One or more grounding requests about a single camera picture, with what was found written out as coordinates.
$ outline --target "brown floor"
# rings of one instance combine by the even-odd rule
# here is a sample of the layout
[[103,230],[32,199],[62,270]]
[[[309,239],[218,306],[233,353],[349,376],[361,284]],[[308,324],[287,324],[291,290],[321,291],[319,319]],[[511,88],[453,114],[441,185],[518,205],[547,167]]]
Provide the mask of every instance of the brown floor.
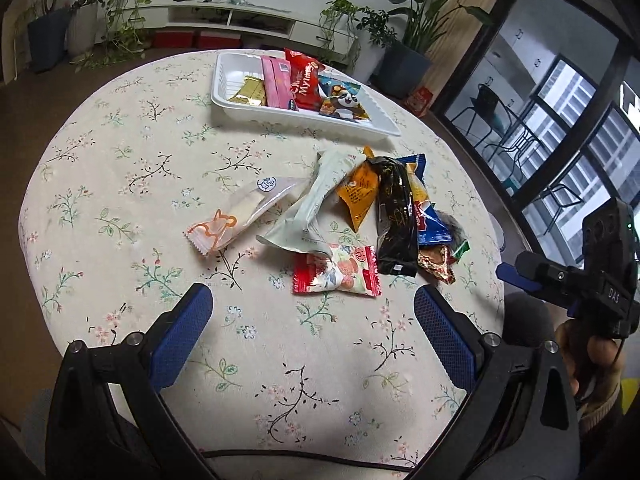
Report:
[[[125,62],[97,70],[74,73],[60,64],[43,74],[23,73],[18,81],[0,88],[0,168],[4,190],[0,201],[0,275],[5,296],[0,306],[0,415],[20,425],[22,415],[37,390],[53,386],[60,354],[44,324],[18,244],[17,219],[27,184],[40,156],[78,105],[95,90],[127,70],[183,50],[149,50],[145,60]],[[524,250],[519,231],[491,188],[462,147],[433,116],[426,124],[456,154],[470,175],[487,209],[502,225],[507,250],[503,259],[513,263]]]

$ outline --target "black snack package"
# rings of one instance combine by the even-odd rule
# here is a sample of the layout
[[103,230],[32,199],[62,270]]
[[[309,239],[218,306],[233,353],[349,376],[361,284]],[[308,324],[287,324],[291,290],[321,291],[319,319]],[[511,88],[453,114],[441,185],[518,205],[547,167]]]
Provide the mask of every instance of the black snack package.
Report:
[[418,270],[418,226],[404,164],[388,156],[367,159],[378,187],[378,272],[414,277]]

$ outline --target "plant pot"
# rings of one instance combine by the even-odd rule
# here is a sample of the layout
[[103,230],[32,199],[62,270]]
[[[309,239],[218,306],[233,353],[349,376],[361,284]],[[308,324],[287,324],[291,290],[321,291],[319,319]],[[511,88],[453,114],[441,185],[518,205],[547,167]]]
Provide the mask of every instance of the plant pot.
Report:
[[371,74],[373,74],[373,71],[385,55],[384,47],[371,44],[369,38],[369,33],[366,30],[361,31],[361,34],[358,35],[358,40],[361,45],[360,57],[351,75],[355,80],[363,84],[369,82]]
[[91,50],[98,32],[98,4],[80,7],[72,13],[66,32],[66,50],[77,57]]
[[69,9],[58,9],[27,25],[31,68],[44,72],[55,67],[65,56],[66,26]]
[[396,41],[385,52],[375,78],[376,86],[385,94],[404,99],[419,85],[430,66],[428,57]]

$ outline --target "white plastic tray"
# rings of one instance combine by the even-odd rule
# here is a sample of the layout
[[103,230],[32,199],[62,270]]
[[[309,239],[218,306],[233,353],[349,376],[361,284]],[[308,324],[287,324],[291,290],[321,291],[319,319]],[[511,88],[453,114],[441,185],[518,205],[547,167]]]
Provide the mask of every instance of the white plastic tray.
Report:
[[[356,80],[342,74],[338,75],[339,73],[335,73],[330,69],[327,69],[324,73],[344,81],[357,83]],[[364,139],[384,136],[399,137],[401,135],[395,123],[380,108],[364,86],[360,89],[358,98],[363,108],[367,111],[370,122],[363,124],[322,116],[318,112],[310,110],[283,110],[282,108],[249,106],[228,101],[230,97],[233,97],[242,88],[244,77],[247,75],[263,78],[262,61],[259,56],[235,52],[223,52],[218,55],[211,87],[211,100],[224,108],[227,115],[234,120],[261,121],[292,127],[299,126],[324,130],[330,134],[345,134],[346,136],[357,136]]]

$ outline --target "table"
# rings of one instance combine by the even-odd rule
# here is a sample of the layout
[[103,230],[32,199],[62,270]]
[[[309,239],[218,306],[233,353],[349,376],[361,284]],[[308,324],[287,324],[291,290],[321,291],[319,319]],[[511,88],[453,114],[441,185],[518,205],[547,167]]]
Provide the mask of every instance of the table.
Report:
[[[294,296],[291,255],[255,240],[290,202],[207,260],[182,234],[259,175],[309,176],[319,150],[362,149],[310,129],[230,121],[209,99],[217,54],[181,54],[112,80],[45,150],[18,228],[53,341],[60,352],[77,338],[89,346],[120,342],[203,282],[214,313],[180,377],[162,391],[198,448],[303,450],[411,467],[465,395],[414,320],[425,275],[381,276],[383,295],[375,299],[338,291]],[[501,333],[500,256],[474,185],[425,124],[374,95],[402,131],[372,144],[374,152],[424,152],[432,200],[469,236],[472,250],[454,266],[456,283],[440,290],[481,331]],[[335,196],[319,224],[328,242],[376,242],[375,213],[355,234]],[[116,403],[130,416],[122,399]],[[406,475],[299,458],[212,462],[238,479]]]

